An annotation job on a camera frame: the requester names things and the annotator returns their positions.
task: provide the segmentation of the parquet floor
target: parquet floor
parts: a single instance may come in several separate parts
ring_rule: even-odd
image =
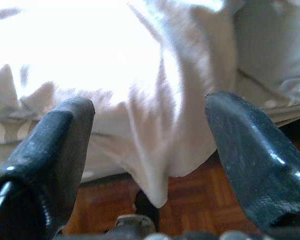
[[[134,213],[139,187],[127,176],[82,186],[64,234],[98,234],[114,227],[118,215]],[[160,209],[160,232],[258,231],[245,217],[217,154],[185,177],[169,179],[168,201]]]

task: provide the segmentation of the floor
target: floor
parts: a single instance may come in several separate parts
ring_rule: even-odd
[[[64,234],[98,234],[114,227],[118,215],[134,213],[138,185],[127,175],[79,189]],[[168,201],[160,209],[160,232],[258,231],[242,212],[217,154],[185,177],[169,179]]]

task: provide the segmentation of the wooden floor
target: wooden floor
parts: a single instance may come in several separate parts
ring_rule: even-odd
[[[130,177],[81,187],[63,232],[97,234],[113,228],[118,215],[134,213],[138,190]],[[243,214],[217,154],[191,174],[169,179],[168,201],[160,214],[160,232],[170,236],[197,230],[257,231]]]

